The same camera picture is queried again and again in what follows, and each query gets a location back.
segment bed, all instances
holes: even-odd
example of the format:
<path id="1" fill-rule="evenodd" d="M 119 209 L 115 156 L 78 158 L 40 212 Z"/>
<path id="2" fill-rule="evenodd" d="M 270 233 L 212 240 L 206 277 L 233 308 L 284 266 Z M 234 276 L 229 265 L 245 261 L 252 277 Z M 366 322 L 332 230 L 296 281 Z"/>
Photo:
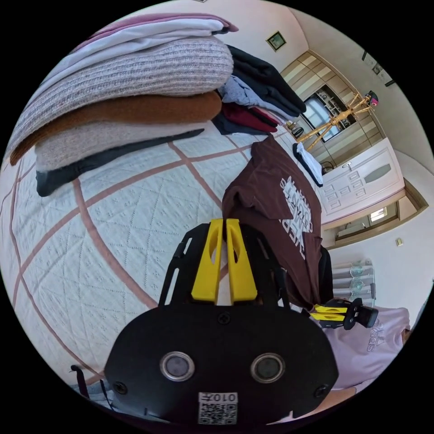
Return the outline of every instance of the bed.
<path id="1" fill-rule="evenodd" d="M 274 136 L 294 158 L 290 134 L 279 127 Z M 33 151 L 15 167 L 3 162 L 6 290 L 30 341 L 67 384 L 76 384 L 72 364 L 88 385 L 103 377 L 122 328 L 156 307 L 184 234 L 221 217 L 226 187 L 263 138 L 222 136 L 209 122 L 198 137 L 125 155 L 46 198 L 36 193 Z M 224 254 L 219 304 L 229 304 L 228 284 Z"/>

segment door handle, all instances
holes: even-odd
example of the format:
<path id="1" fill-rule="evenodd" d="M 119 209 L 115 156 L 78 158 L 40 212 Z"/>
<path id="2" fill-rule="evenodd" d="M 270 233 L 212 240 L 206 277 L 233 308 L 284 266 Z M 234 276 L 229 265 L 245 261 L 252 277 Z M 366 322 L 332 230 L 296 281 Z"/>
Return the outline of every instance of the door handle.
<path id="1" fill-rule="evenodd" d="M 345 167 L 349 168 L 349 171 L 351 172 L 351 161 L 349 161 L 348 163 L 345 163 L 342 168 L 345 169 Z"/>

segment stack of folded clothes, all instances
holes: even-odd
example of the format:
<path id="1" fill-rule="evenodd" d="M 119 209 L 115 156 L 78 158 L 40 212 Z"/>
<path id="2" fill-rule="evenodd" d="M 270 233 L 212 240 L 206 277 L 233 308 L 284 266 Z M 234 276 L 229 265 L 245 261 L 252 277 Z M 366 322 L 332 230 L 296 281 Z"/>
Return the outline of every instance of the stack of folded clothes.
<path id="1" fill-rule="evenodd" d="M 11 165 L 33 146 L 41 196 L 126 153 L 194 137 L 222 108 L 233 72 L 206 14 L 123 19 L 65 57 L 30 99 L 9 140 Z"/>
<path id="2" fill-rule="evenodd" d="M 212 120 L 221 134 L 270 134 L 306 111 L 304 102 L 274 66 L 238 48 L 228 48 L 234 71 L 217 90 L 223 108 Z"/>

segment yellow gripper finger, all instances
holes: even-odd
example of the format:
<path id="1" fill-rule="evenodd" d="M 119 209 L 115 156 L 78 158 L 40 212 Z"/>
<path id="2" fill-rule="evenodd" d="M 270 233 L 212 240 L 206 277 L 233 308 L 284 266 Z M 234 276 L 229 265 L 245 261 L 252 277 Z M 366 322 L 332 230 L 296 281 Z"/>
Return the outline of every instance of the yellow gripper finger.
<path id="1" fill-rule="evenodd" d="M 316 304 L 314 307 L 318 313 L 342 313 L 344 315 L 348 309 L 348 307 L 328 307 L 321 304 Z"/>
<path id="2" fill-rule="evenodd" d="M 191 295 L 196 301 L 217 303 L 222 243 L 223 219 L 213 219 L 209 226 L 207 241 L 203 249 L 193 290 L 191 291 Z M 216 257 L 214 263 L 212 263 L 214 250 L 216 251 Z"/>
<path id="3" fill-rule="evenodd" d="M 258 296 L 258 291 L 237 219 L 226 220 L 226 239 L 231 304 L 253 301 Z"/>
<path id="4" fill-rule="evenodd" d="M 343 321 L 345 319 L 344 315 L 338 313 L 311 313 L 311 317 L 318 321 Z"/>

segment dark red clothing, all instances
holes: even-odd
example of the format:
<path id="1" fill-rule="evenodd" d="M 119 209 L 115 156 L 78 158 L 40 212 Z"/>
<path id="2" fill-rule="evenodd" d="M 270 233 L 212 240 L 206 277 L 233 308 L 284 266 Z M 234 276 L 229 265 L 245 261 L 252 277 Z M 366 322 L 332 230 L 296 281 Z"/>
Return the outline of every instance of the dark red clothing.
<path id="1" fill-rule="evenodd" d="M 252 113 L 252 115 L 256 116 L 261 121 L 265 122 L 267 125 L 270 125 L 272 127 L 277 126 L 276 119 L 273 119 L 272 117 L 268 116 L 266 113 L 261 112 L 256 107 L 251 107 L 249 109 L 249 112 Z"/>
<path id="2" fill-rule="evenodd" d="M 252 158 L 223 196 L 223 217 L 261 231 L 293 281 L 289 301 L 320 303 L 321 204 L 296 162 L 273 137 L 252 145 Z"/>
<path id="3" fill-rule="evenodd" d="M 249 112 L 247 107 L 235 103 L 223 103 L 222 113 L 225 118 L 238 125 L 253 128 L 263 132 L 276 132 L 277 128 L 267 125 Z"/>

